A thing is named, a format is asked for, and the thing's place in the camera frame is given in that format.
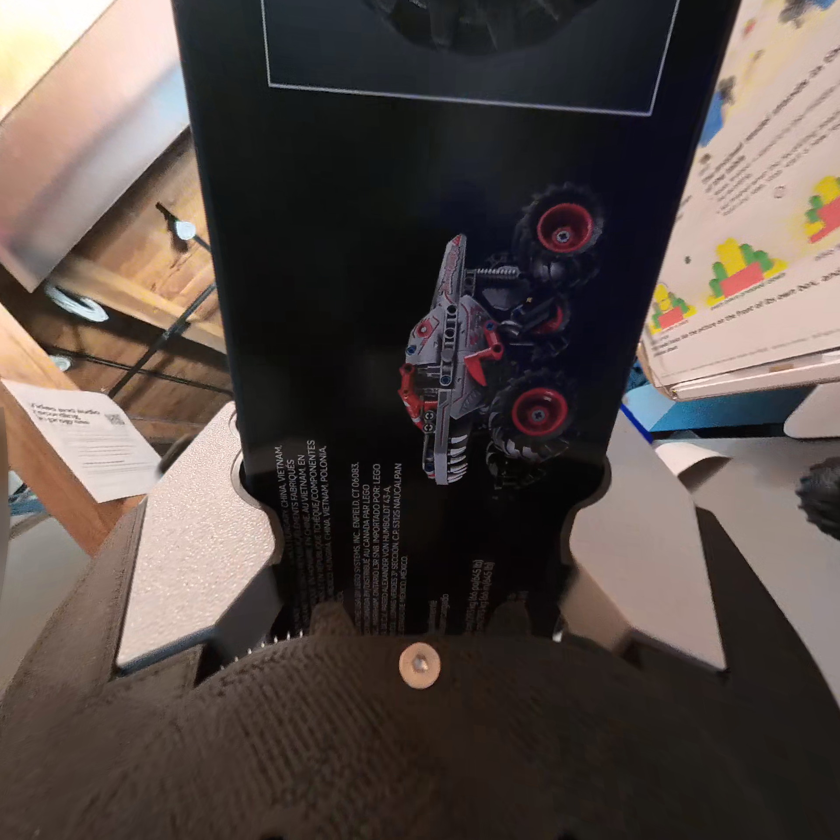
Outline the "black toy tire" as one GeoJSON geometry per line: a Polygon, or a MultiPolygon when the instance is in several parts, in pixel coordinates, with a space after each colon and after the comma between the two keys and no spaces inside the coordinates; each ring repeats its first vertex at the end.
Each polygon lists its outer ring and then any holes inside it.
{"type": "Polygon", "coordinates": [[[796,496],[805,518],[825,535],[839,540],[839,457],[811,466],[801,478],[796,496]]]}

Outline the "black monster truck toy box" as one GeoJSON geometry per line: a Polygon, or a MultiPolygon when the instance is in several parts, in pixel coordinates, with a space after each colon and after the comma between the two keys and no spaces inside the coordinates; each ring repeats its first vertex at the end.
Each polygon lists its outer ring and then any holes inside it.
{"type": "Polygon", "coordinates": [[[172,2],[276,626],[560,627],[739,2],[172,2]]]}

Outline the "light blue plastic object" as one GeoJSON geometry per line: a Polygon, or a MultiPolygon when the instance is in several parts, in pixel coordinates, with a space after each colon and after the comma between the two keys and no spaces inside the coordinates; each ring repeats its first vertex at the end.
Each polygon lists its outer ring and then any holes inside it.
{"type": "Polygon", "coordinates": [[[784,435],[784,422],[813,391],[807,386],[674,402],[645,384],[623,402],[654,440],[768,438],[784,435]]]}

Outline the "white notice paper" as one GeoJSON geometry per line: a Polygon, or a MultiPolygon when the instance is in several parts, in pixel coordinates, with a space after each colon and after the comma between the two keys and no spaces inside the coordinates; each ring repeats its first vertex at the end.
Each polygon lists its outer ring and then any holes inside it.
{"type": "Polygon", "coordinates": [[[3,384],[97,503],[154,488],[161,459],[110,397],[8,379],[3,384]]]}

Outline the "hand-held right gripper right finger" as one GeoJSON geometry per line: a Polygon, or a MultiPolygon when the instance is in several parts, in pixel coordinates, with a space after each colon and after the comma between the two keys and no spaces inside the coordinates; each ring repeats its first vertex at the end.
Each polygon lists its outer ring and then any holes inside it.
{"type": "Polygon", "coordinates": [[[574,515],[565,628],[615,654],[655,647],[712,671],[727,661],[690,494],[619,412],[600,496],[574,515]]]}

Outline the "printed instruction sheet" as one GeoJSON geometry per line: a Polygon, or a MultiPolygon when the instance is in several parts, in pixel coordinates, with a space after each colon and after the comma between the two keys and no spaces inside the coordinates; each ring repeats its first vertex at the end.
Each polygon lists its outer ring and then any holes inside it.
{"type": "Polygon", "coordinates": [[[838,379],[839,2],[742,2],[638,358],[676,402],[838,379]]]}

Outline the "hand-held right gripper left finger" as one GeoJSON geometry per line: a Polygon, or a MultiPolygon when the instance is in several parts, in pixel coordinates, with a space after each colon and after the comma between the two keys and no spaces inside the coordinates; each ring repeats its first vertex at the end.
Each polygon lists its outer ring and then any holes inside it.
{"type": "Polygon", "coordinates": [[[227,404],[147,497],[115,657],[127,675],[195,646],[226,665],[270,642],[282,606],[277,515],[240,477],[242,444],[227,404]]]}

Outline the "silver metal duct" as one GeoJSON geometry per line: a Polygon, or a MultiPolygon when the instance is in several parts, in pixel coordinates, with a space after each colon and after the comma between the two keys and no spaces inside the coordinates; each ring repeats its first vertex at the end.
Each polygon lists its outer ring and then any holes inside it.
{"type": "Polygon", "coordinates": [[[2,123],[2,266],[28,292],[188,126],[179,66],[111,86],[53,70],[2,123]]]}

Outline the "wooden post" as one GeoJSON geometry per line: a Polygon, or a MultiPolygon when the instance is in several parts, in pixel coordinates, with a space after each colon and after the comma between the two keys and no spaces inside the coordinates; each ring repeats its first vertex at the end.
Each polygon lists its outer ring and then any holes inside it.
{"type": "MultiPolygon", "coordinates": [[[[48,354],[1,307],[2,380],[52,390],[77,391],[48,354]]],[[[8,462],[85,553],[94,557],[121,517],[141,504],[144,496],[97,503],[70,468],[47,443],[5,384],[1,384],[8,462]]]]}

